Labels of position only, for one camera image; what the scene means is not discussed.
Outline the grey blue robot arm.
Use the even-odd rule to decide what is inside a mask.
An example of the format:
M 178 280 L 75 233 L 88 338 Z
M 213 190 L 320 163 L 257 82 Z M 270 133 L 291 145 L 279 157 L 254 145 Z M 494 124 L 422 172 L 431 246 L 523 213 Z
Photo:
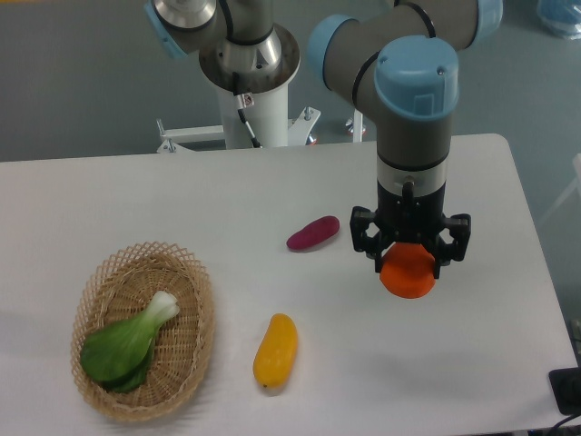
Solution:
M 377 269 L 395 243 L 422 246 L 434 273 L 464 259 L 471 219 L 443 211 L 458 51 L 497 30 L 501 2 L 397 1 L 366 22 L 332 15 L 305 52 L 270 1 L 149 1 L 144 11 L 171 57 L 199 56 L 231 149 L 290 143 L 288 85 L 307 59 L 377 129 L 378 206 L 352 210 L 355 251 Z

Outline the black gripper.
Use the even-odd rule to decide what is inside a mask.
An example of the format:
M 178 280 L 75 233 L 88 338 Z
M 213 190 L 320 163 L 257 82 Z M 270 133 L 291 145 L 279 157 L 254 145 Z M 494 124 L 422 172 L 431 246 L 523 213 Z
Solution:
M 471 236 L 471 215 L 443 213 L 446 185 L 435 192 L 415 197 L 386 190 L 378 183 L 376 212 L 354 206 L 350 215 L 353 249 L 365 253 L 380 273 L 383 257 L 393 243 L 419 243 L 433 257 L 435 278 L 442 267 L 465 259 Z

